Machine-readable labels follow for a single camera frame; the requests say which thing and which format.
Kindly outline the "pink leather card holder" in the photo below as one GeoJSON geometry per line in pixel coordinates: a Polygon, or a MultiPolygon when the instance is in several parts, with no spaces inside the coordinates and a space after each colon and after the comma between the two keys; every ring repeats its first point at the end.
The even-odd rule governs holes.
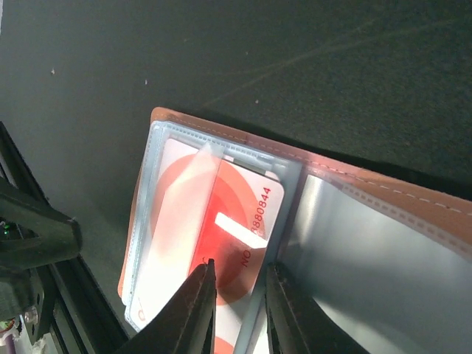
{"type": "Polygon", "coordinates": [[[149,251],[164,144],[176,139],[274,172],[284,188],[232,353],[270,353],[266,272],[282,263],[366,353],[471,351],[471,203],[218,123],[155,108],[118,292],[126,322],[149,251]]]}

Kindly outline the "red circle card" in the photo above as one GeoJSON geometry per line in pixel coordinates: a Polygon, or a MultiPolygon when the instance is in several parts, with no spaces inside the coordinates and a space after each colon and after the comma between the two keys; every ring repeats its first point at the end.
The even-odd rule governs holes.
{"type": "Polygon", "coordinates": [[[232,353],[284,196],[278,176],[176,139],[164,144],[152,238],[128,317],[142,329],[200,264],[215,262],[215,352],[232,353]]]}

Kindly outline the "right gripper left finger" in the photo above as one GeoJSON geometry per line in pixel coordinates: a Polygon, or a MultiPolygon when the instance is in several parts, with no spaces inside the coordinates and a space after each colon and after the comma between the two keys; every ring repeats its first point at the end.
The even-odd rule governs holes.
{"type": "Polygon", "coordinates": [[[159,314],[117,353],[213,353],[215,261],[198,265],[159,314]]]}

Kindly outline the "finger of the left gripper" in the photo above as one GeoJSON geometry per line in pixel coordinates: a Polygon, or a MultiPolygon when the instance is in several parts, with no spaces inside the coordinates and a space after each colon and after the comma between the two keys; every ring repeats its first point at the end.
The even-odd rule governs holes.
{"type": "Polygon", "coordinates": [[[75,258],[82,249],[77,221],[13,186],[1,187],[1,217],[35,234],[3,240],[1,264],[29,269],[75,258]]]}

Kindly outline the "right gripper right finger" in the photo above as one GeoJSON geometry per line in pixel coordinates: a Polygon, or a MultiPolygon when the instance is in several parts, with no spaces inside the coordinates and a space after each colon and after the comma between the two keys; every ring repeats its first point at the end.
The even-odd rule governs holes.
{"type": "Polygon", "coordinates": [[[305,293],[286,265],[271,263],[265,278],[270,353],[366,353],[305,293]]]}

